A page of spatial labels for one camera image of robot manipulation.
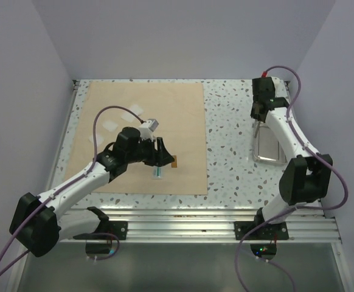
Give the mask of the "green white packet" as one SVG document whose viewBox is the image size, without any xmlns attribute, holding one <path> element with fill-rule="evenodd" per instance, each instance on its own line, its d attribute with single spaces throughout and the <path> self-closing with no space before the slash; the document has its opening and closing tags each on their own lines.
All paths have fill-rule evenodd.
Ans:
<svg viewBox="0 0 354 292">
<path fill-rule="evenodd" d="M 153 167 L 153 179 L 162 179 L 163 172 L 162 167 L 154 166 Z"/>
</svg>

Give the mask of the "stainless steel tray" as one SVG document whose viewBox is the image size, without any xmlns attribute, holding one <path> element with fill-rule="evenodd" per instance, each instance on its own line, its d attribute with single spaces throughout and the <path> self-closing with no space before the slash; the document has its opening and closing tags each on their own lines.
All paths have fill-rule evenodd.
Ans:
<svg viewBox="0 0 354 292">
<path fill-rule="evenodd" d="M 265 124 L 260 122 L 259 134 L 252 137 L 252 157 L 254 161 L 271 165 L 285 165 L 287 163 L 285 153 L 280 146 L 274 132 Z"/>
</svg>

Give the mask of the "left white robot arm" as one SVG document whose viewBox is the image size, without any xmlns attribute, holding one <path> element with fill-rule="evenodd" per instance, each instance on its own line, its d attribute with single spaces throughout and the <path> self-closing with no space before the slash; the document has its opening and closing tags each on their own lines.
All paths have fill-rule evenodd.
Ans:
<svg viewBox="0 0 354 292">
<path fill-rule="evenodd" d="M 144 139 L 138 129 L 125 127 L 85 169 L 63 184 L 39 195 L 23 195 L 10 233 L 35 257 L 46 255 L 67 238 L 115 240 L 106 214 L 97 207 L 87 207 L 77 215 L 67 211 L 125 173 L 130 164 L 163 167 L 174 160 L 161 137 Z"/>
</svg>

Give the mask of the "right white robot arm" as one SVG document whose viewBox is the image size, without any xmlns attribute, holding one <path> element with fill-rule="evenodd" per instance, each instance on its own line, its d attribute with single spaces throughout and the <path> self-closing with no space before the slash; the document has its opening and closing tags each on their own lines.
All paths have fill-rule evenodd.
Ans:
<svg viewBox="0 0 354 292">
<path fill-rule="evenodd" d="M 288 165 L 279 181 L 279 194 L 260 208 L 249 231 L 248 239 L 270 240 L 275 231 L 281 232 L 286 218 L 299 207 L 305 207 L 327 195 L 333 164 L 330 155 L 321 155 L 304 138 L 293 116 L 288 111 L 286 98 L 276 96 L 271 77 L 252 80 L 253 104 L 251 117 L 264 122 L 282 147 Z"/>
</svg>

